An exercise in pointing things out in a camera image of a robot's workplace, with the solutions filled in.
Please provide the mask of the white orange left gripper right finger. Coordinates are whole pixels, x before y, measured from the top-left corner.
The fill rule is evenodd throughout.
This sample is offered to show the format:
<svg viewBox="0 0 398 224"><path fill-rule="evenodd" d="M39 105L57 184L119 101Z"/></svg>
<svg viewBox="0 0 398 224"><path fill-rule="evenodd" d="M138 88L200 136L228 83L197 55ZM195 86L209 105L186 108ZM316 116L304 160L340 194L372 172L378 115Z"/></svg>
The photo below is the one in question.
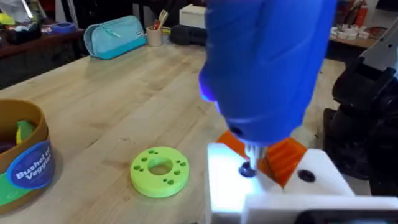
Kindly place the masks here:
<svg viewBox="0 0 398 224"><path fill-rule="evenodd" d="M308 149L293 138L269 146L258 169L285 194L355 195L324 151Z"/></svg>

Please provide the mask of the white orange left gripper left finger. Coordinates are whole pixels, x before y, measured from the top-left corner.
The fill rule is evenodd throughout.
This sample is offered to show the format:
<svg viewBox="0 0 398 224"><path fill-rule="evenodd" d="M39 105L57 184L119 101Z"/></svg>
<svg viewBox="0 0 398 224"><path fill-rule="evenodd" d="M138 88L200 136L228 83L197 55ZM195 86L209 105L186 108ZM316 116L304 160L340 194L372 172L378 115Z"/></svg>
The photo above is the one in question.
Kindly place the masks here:
<svg viewBox="0 0 398 224"><path fill-rule="evenodd" d="M282 187L272 180L269 162L257 161L257 171L249 177L250 158L244 144L230 131L207 147L206 223L239 223L246 197L280 194Z"/></svg>

